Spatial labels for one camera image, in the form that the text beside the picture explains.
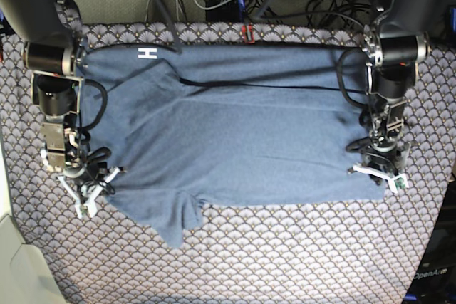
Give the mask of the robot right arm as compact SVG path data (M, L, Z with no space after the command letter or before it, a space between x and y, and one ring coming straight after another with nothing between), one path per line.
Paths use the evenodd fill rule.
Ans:
M108 93L100 83L76 75L85 49L61 23L53 0L1 0L1 11L24 40L31 99L44 116L43 164L73 198L78 218L93 218L97 198L113 194L110 183L122 172L107 166L110 149L90 148L90 131L104 115Z

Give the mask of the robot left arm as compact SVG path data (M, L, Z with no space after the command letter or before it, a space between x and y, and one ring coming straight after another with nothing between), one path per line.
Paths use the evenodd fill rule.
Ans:
M430 54L429 30L443 14L449 0L374 0L371 24L363 32L366 102L354 100L343 81L349 51L336 65L338 86L348 103L361 109L364 138L354 140L346 151L361 155L361 163L349 173L367 174L377 185L386 183L398 193L408 187L405 162L410 145L399 147L405 126L405 94L418 79L418 63Z

